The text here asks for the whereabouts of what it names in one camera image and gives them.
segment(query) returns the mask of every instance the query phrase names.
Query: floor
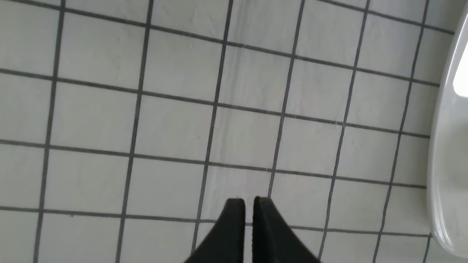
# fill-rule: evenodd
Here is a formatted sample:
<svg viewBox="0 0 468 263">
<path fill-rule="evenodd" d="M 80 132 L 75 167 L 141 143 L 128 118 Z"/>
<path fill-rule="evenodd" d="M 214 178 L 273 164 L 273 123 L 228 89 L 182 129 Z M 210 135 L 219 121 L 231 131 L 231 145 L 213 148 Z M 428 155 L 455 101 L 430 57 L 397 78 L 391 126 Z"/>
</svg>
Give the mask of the floor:
<svg viewBox="0 0 468 263">
<path fill-rule="evenodd" d="M 0 1 L 0 262 L 176 263 L 228 197 L 324 263 L 465 262 L 430 236 L 463 0 Z"/>
</svg>

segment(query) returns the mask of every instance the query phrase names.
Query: grout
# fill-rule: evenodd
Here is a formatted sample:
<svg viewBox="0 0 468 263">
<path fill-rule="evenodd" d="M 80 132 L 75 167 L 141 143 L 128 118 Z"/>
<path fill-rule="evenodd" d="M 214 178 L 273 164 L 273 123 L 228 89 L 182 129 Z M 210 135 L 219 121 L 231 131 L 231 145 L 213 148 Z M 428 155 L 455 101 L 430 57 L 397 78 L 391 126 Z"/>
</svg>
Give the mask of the grout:
<svg viewBox="0 0 468 263">
<path fill-rule="evenodd" d="M 364 10 L 363 16 L 362 16 L 362 25 L 361 25 L 361 31 L 359 33 L 359 41 L 358 41 L 358 47 L 356 49 L 356 57 L 354 58 L 354 69 L 352 71 L 351 75 L 351 82 L 350 82 L 350 87 L 349 87 L 349 93 L 348 93 L 348 100 L 346 102 L 346 110 L 344 111 L 344 118 L 343 118 L 343 126 L 341 128 L 341 134 L 340 134 L 340 140 L 338 142 L 338 149 L 336 151 L 336 160 L 335 160 L 335 167 L 333 168 L 333 177 L 331 179 L 331 184 L 330 184 L 330 192 L 328 195 L 328 202 L 327 202 L 327 214 L 325 218 L 325 227 L 323 230 L 323 237 L 322 237 L 322 243 L 320 245 L 320 250 L 319 254 L 317 256 L 318 260 L 322 258 L 322 253 L 323 253 L 323 248 L 325 246 L 325 239 L 327 238 L 327 228 L 328 228 L 328 223 L 330 220 L 330 208 L 331 208 L 331 200 L 333 196 L 333 189 L 335 187 L 335 181 L 336 181 L 336 173 L 338 171 L 338 163 L 340 161 L 340 153 L 341 153 L 341 147 L 343 145 L 343 138 L 344 138 L 344 130 L 346 128 L 346 120 L 348 119 L 348 113 L 350 109 L 350 104 L 351 104 L 351 96 L 352 96 L 352 89 L 354 86 L 354 79 L 356 77 L 356 70 L 358 67 L 358 60 L 359 60 L 359 55 L 361 52 L 361 45 L 362 45 L 362 40 L 364 38 L 364 28 L 366 27 L 366 19 L 367 19 L 367 12 L 369 11 L 369 5 L 370 5 L 370 0 L 366 1 L 366 9 Z"/>
<path fill-rule="evenodd" d="M 429 0 L 426 0 L 426 4 L 424 6 L 422 25 L 424 25 L 424 23 L 426 21 L 427 9 L 428 8 L 429 8 Z M 415 55 L 414 55 L 414 58 L 413 58 L 413 65 L 411 67 L 411 78 L 413 78 L 413 76 L 414 76 L 417 56 L 418 56 L 418 53 L 419 53 L 419 47 L 421 46 L 421 41 L 422 41 L 422 38 L 423 38 L 423 32 L 424 32 L 424 26 L 421 26 L 421 30 L 419 32 L 419 38 L 418 38 L 418 41 L 417 41 L 417 44 L 416 44 Z M 391 174 L 391 177 L 390 177 L 390 184 L 388 185 L 387 197 L 385 199 L 385 204 L 384 204 L 384 207 L 383 207 L 382 224 L 380 226 L 379 235 L 377 236 L 377 244 L 375 246 L 375 251 L 374 251 L 374 256 L 373 256 L 373 263 L 375 263 L 375 260 L 377 258 L 377 253 L 379 252 L 380 237 L 382 235 L 382 232 L 383 232 L 383 229 L 384 229 L 384 226 L 385 226 L 385 216 L 387 215 L 388 203 L 390 201 L 390 193 L 392 191 L 393 179 L 395 177 L 396 162 L 397 162 L 397 159 L 398 159 L 398 150 L 400 148 L 400 141 L 401 141 L 401 137 L 402 137 L 401 132 L 403 131 L 403 127 L 404 127 L 404 123 L 405 123 L 405 119 L 406 119 L 406 113 L 408 111 L 408 104 L 410 102 L 411 85 L 412 85 L 412 82 L 410 81 L 409 85 L 408 85 L 408 91 L 407 91 L 407 94 L 406 94 L 406 103 L 405 103 L 405 108 L 403 110 L 403 117 L 402 117 L 402 122 L 400 124 L 398 140 L 396 142 L 395 157 L 394 157 L 393 165 L 392 165 L 392 174 Z"/>
<path fill-rule="evenodd" d="M 192 249 L 191 252 L 195 251 L 197 247 L 197 235 L 198 235 L 198 227 L 200 225 L 200 218 L 202 213 L 202 206 L 203 206 L 203 199 L 205 197 L 205 187 L 206 187 L 206 178 L 208 176 L 208 163 L 210 161 L 210 154 L 211 154 L 211 146 L 213 142 L 213 134 L 214 134 L 214 125 L 216 122 L 216 112 L 218 109 L 218 100 L 219 100 L 219 91 L 221 90 L 221 80 L 223 76 L 223 67 L 224 67 L 224 57 L 226 55 L 226 43 L 227 37 L 229 33 L 229 25 L 231 23 L 231 14 L 233 9 L 233 0 L 229 0 L 229 4 L 227 6 L 227 14 L 226 14 L 226 24 L 224 26 L 224 36 L 222 42 L 222 49 L 221 49 L 221 57 L 219 59 L 219 71 L 218 71 L 218 80 L 216 82 L 216 91 L 214 95 L 214 103 L 213 103 L 213 111 L 211 116 L 211 124 L 210 124 L 210 132 L 208 134 L 208 143 L 206 146 L 206 157 L 205 157 L 205 166 L 203 169 L 203 178 L 202 178 L 202 186 L 200 189 L 200 198 L 198 201 L 198 210 L 197 210 L 197 221 L 195 223 L 195 229 L 193 232 L 193 240 L 192 240 Z"/>
</svg>

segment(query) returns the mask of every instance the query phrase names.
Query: ceramic tile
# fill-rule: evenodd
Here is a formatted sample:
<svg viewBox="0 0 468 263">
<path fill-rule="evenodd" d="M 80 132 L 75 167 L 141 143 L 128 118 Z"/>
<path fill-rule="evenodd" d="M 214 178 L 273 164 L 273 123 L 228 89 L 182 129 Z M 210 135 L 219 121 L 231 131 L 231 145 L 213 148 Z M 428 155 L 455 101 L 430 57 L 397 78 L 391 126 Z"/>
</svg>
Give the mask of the ceramic tile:
<svg viewBox="0 0 468 263">
<path fill-rule="evenodd" d="M 323 263 L 370 263 L 374 257 L 376 234 L 328 232 L 323 247 Z"/>
<path fill-rule="evenodd" d="M 331 179 L 275 174 L 271 199 L 291 226 L 324 227 Z"/>
<path fill-rule="evenodd" d="M 363 13 L 316 0 L 306 1 L 296 54 L 353 65 Z"/>
<path fill-rule="evenodd" d="M 190 255 L 194 228 L 194 223 L 127 219 L 120 262 L 183 262 Z"/>
<path fill-rule="evenodd" d="M 398 135 L 346 127 L 337 176 L 389 182 Z"/>
<path fill-rule="evenodd" d="M 341 126 L 285 118 L 277 169 L 332 175 Z"/>
<path fill-rule="evenodd" d="M 431 133 L 432 117 L 438 93 L 438 87 L 413 83 L 403 126 L 404 132 L 426 135 Z"/>
<path fill-rule="evenodd" d="M 38 262 L 113 262 L 119 225 L 119 218 L 45 214 Z"/>
<path fill-rule="evenodd" d="M 128 214 L 196 218 L 203 165 L 135 158 Z"/>
<path fill-rule="evenodd" d="M 59 83 L 51 143 L 129 152 L 136 94 Z"/>
<path fill-rule="evenodd" d="M 335 181 L 328 228 L 379 231 L 386 185 Z"/>
<path fill-rule="evenodd" d="M 408 85 L 404 80 L 357 72 L 347 122 L 399 130 Z"/>
<path fill-rule="evenodd" d="M 128 157 L 51 150 L 45 208 L 122 211 Z"/>
<path fill-rule="evenodd" d="M 242 198 L 245 201 L 245 221 L 251 223 L 254 199 L 268 195 L 270 176 L 269 172 L 209 167 L 201 219 L 218 219 L 228 198 Z"/>
<path fill-rule="evenodd" d="M 358 66 L 410 77 L 420 27 L 368 15 Z"/>
<path fill-rule="evenodd" d="M 218 108 L 210 161 L 270 168 L 278 126 L 279 116 Z"/>
<path fill-rule="evenodd" d="M 137 89 L 144 34 L 142 27 L 67 13 L 58 75 Z"/>
<path fill-rule="evenodd" d="M 228 40 L 290 53 L 300 0 L 234 1 Z"/>
<path fill-rule="evenodd" d="M 222 39 L 228 2 L 156 0 L 151 24 Z"/>
<path fill-rule="evenodd" d="M 218 43 L 152 30 L 143 90 L 213 101 L 221 47 Z"/>
<path fill-rule="evenodd" d="M 212 107 L 143 96 L 136 153 L 205 160 Z"/>
<path fill-rule="evenodd" d="M 402 135 L 393 182 L 426 185 L 429 139 Z"/>
<path fill-rule="evenodd" d="M 52 75 L 58 24 L 56 10 L 0 2 L 0 68 Z"/>
<path fill-rule="evenodd" d="M 286 113 L 343 121 L 352 70 L 296 59 Z"/>
<path fill-rule="evenodd" d="M 287 57 L 227 47 L 219 102 L 281 112 L 289 62 Z"/>
<path fill-rule="evenodd" d="M 0 86 L 0 139 L 44 143 L 51 82 L 0 73 Z"/>
</svg>

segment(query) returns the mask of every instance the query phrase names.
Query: square tile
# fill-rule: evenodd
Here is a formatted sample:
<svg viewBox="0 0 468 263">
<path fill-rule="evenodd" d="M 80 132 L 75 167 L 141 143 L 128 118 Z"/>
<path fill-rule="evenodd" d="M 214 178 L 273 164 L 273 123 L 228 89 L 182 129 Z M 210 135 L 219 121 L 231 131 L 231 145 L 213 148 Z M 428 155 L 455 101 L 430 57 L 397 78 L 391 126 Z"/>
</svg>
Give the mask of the square tile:
<svg viewBox="0 0 468 263">
<path fill-rule="evenodd" d="M 67 13 L 58 75 L 138 88 L 145 29 Z"/>
<path fill-rule="evenodd" d="M 143 96 L 136 153 L 205 160 L 212 107 Z"/>
<path fill-rule="evenodd" d="M 279 116 L 218 108 L 210 161 L 270 168 Z"/>
<path fill-rule="evenodd" d="M 129 152 L 136 94 L 59 83 L 51 143 Z"/>
<path fill-rule="evenodd" d="M 128 157 L 51 150 L 45 208 L 122 211 Z"/>
<path fill-rule="evenodd" d="M 183 262 L 190 256 L 194 229 L 194 223 L 126 219 L 120 262 Z"/>
<path fill-rule="evenodd" d="M 404 132 L 429 135 L 436 107 L 438 87 L 413 83 L 409 94 Z"/>
<path fill-rule="evenodd" d="M 388 186 L 336 180 L 328 228 L 379 231 Z"/>
<path fill-rule="evenodd" d="M 221 47 L 218 43 L 152 30 L 143 90 L 213 101 Z"/>
<path fill-rule="evenodd" d="M 153 25 L 223 39 L 227 0 L 156 0 Z"/>
<path fill-rule="evenodd" d="M 219 102 L 281 112 L 290 59 L 227 47 Z"/>
<path fill-rule="evenodd" d="M 67 0 L 66 7 L 138 22 L 148 14 L 148 0 Z"/>
<path fill-rule="evenodd" d="M 353 65 L 363 15 L 329 3 L 306 1 L 296 54 Z"/>
<path fill-rule="evenodd" d="M 399 130 L 409 83 L 356 72 L 348 123 Z"/>
<path fill-rule="evenodd" d="M 275 174 L 271 198 L 291 226 L 324 227 L 331 179 Z"/>
<path fill-rule="evenodd" d="M 465 4 L 465 0 L 431 0 L 426 24 L 455 31 Z"/>
<path fill-rule="evenodd" d="M 44 149 L 0 145 L 0 205 L 39 207 Z"/>
<path fill-rule="evenodd" d="M 376 263 L 421 263 L 426 251 L 427 237 L 391 236 L 380 238 Z"/>
<path fill-rule="evenodd" d="M 341 126 L 285 118 L 277 169 L 332 175 Z"/>
<path fill-rule="evenodd" d="M 352 70 L 296 59 L 286 112 L 343 121 Z"/>
<path fill-rule="evenodd" d="M 57 10 L 0 2 L 0 67 L 52 75 L 58 25 Z"/>
<path fill-rule="evenodd" d="M 402 135 L 394 183 L 426 185 L 429 139 Z"/>
<path fill-rule="evenodd" d="M 368 15 L 358 66 L 410 77 L 419 26 Z"/>
<path fill-rule="evenodd" d="M 377 243 L 376 234 L 351 234 L 328 232 L 323 247 L 324 263 L 372 262 Z"/>
<path fill-rule="evenodd" d="M 426 190 L 408 187 L 392 187 L 385 216 L 385 232 L 429 234 Z"/>
<path fill-rule="evenodd" d="M 252 222 L 254 199 L 267 196 L 269 172 L 210 166 L 206 178 L 202 219 L 218 219 L 228 198 L 245 201 L 245 221 Z"/>
<path fill-rule="evenodd" d="M 425 4 L 425 0 L 372 0 L 369 9 L 393 17 L 422 22 Z"/>
<path fill-rule="evenodd" d="M 234 1 L 228 40 L 291 53 L 300 0 Z"/>
<path fill-rule="evenodd" d="M 119 226 L 120 218 L 44 214 L 38 262 L 113 262 Z"/>
<path fill-rule="evenodd" d="M 337 176 L 389 182 L 398 135 L 346 127 Z"/>
<path fill-rule="evenodd" d="M 453 36 L 424 29 L 417 55 L 414 78 L 440 83 Z"/>
<path fill-rule="evenodd" d="M 45 142 L 51 85 L 0 73 L 0 139 Z"/>
<path fill-rule="evenodd" d="M 0 211 L 0 255 L 2 262 L 32 262 L 36 227 L 37 213 Z"/>
<path fill-rule="evenodd" d="M 203 165 L 133 160 L 127 214 L 197 218 Z"/>
</svg>

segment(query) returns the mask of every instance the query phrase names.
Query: white tile floor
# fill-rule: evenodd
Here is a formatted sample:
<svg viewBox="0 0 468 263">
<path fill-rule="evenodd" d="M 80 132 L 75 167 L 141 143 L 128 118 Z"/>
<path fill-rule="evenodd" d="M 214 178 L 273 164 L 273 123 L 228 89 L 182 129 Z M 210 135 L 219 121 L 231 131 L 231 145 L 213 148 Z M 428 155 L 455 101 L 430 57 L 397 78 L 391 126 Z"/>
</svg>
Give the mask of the white tile floor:
<svg viewBox="0 0 468 263">
<path fill-rule="evenodd" d="M 182 262 L 255 196 L 324 263 L 464 262 L 425 177 L 465 2 L 0 1 L 0 263 Z"/>
</svg>

